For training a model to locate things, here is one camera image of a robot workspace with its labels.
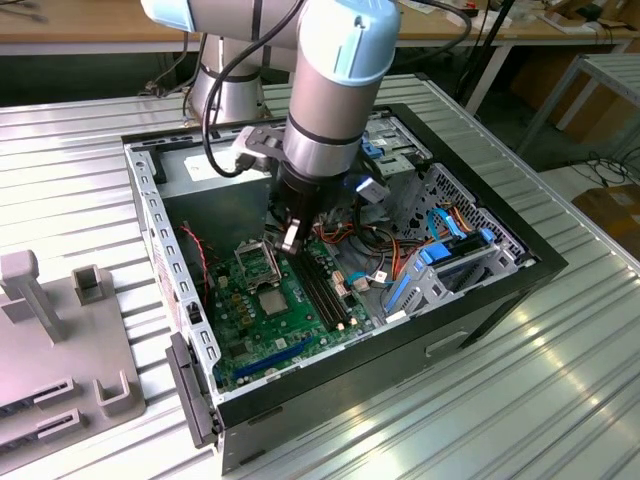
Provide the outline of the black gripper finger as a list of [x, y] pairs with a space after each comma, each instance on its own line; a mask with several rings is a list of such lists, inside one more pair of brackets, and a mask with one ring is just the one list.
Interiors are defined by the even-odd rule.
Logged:
[[275, 241], [275, 248], [287, 255], [298, 255], [304, 248], [304, 224], [292, 218], [284, 233]]

